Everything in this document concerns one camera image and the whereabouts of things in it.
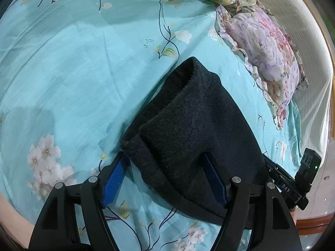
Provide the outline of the right hand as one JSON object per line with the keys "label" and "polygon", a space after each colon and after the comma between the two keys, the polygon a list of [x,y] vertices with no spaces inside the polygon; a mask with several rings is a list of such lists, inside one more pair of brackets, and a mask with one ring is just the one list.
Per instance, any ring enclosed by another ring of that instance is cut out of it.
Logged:
{"label": "right hand", "polygon": [[292,210],[290,210],[291,217],[293,219],[294,224],[296,225],[297,223],[297,212],[298,212],[298,207],[295,206]]}

